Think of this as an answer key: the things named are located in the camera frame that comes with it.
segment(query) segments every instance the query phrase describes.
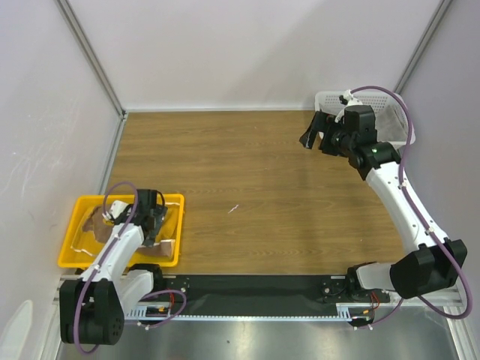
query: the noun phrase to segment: wooden floor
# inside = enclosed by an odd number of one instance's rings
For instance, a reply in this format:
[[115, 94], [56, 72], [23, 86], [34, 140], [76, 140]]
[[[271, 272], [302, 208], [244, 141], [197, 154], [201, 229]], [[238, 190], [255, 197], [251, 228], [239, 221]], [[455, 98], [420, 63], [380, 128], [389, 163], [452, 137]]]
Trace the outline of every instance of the wooden floor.
[[299, 143], [312, 115], [129, 115], [110, 184], [186, 198], [180, 262], [167, 272], [333, 274], [402, 257], [387, 211], [347, 160]]

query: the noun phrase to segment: white plastic basket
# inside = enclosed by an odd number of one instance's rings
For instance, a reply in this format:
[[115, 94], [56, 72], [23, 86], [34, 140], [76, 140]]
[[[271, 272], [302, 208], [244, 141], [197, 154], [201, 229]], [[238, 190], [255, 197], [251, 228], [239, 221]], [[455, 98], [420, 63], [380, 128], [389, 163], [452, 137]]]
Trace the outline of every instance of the white plastic basket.
[[[345, 106], [340, 102], [344, 91], [321, 91], [315, 95], [315, 111], [337, 115]], [[375, 128], [378, 141], [388, 141], [399, 149], [407, 143], [407, 118], [400, 105], [391, 96], [381, 91], [360, 91], [355, 93], [363, 104], [370, 105], [375, 112]], [[415, 130], [412, 130], [412, 141], [415, 141]]]

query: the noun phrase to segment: metal plate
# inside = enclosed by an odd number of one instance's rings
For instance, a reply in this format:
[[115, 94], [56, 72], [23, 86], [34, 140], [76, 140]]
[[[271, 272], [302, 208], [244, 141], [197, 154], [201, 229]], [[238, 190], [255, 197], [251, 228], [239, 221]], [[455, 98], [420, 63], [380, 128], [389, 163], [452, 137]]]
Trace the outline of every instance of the metal plate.
[[[75, 346], [62, 345], [57, 360], [64, 359], [84, 357]], [[423, 307], [406, 307], [373, 331], [354, 331], [342, 322], [173, 321], [149, 331], [132, 326], [125, 328], [115, 346], [100, 346], [90, 359], [455, 360], [458, 356], [443, 318]]]
[[[159, 307], [168, 307], [165, 302], [154, 307], [146, 305], [138, 305], [132, 311], [125, 315], [126, 322], [142, 321], [158, 321], [164, 320], [165, 316], [147, 316], [147, 309], [155, 309]], [[175, 321], [352, 321], [348, 307], [337, 305], [336, 314], [328, 316], [209, 316], [209, 315], [178, 315]]]
[[[182, 315], [192, 317], [332, 318], [338, 315], [337, 303], [359, 302], [366, 308], [371, 303], [370, 290], [347, 294], [344, 276], [178, 275], [166, 280], [170, 289], [185, 290]], [[388, 294], [376, 294], [383, 304], [390, 302]], [[181, 300], [175, 296], [177, 308]]]

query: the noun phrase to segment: red wire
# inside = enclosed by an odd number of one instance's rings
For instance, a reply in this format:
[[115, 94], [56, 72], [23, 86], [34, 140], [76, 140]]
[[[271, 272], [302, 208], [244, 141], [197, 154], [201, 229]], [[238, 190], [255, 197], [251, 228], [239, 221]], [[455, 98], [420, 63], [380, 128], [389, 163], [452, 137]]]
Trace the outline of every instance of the red wire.
[[174, 304], [175, 304], [175, 296], [173, 295], [173, 292], [171, 292], [170, 293], [170, 310], [173, 308]]
[[375, 306], [375, 307], [372, 307], [372, 310], [378, 309], [378, 308], [380, 307], [380, 299], [378, 298], [377, 294], [376, 294], [375, 292], [372, 292], [372, 293], [370, 294], [370, 298], [371, 298], [371, 300], [372, 300], [372, 304], [373, 304], [374, 302], [376, 302], [376, 306]]

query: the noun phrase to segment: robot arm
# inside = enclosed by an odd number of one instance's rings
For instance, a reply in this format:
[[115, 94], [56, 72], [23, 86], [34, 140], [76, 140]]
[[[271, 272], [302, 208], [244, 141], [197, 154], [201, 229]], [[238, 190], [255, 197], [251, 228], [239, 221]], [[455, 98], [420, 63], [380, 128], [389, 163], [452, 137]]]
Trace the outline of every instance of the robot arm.
[[[164, 202], [157, 204], [156, 190], [138, 190], [138, 206], [121, 235], [131, 206], [115, 201], [108, 214], [114, 221], [112, 235], [95, 261], [76, 280], [66, 280], [60, 288], [61, 339], [74, 342], [74, 324], [81, 344], [116, 344], [122, 336], [125, 314], [161, 284], [158, 265], [135, 265], [122, 278], [128, 261], [141, 245], [152, 246], [167, 213]], [[80, 293], [86, 289], [85, 297]], [[77, 313], [77, 305], [82, 302]]]
[[453, 286], [458, 274], [429, 231], [435, 231], [460, 266], [467, 256], [464, 243], [449, 239], [409, 186], [413, 203], [430, 223], [430, 229], [425, 231], [399, 186], [400, 155], [389, 142], [377, 141], [373, 109], [344, 96], [340, 101], [347, 105], [343, 112], [331, 115], [317, 111], [300, 142], [311, 149], [320, 132], [319, 149], [323, 153], [348, 158], [350, 166], [357, 169], [387, 208], [406, 254], [395, 264], [371, 263], [350, 268], [348, 273], [354, 278], [355, 286], [366, 290], [394, 290], [404, 299]]

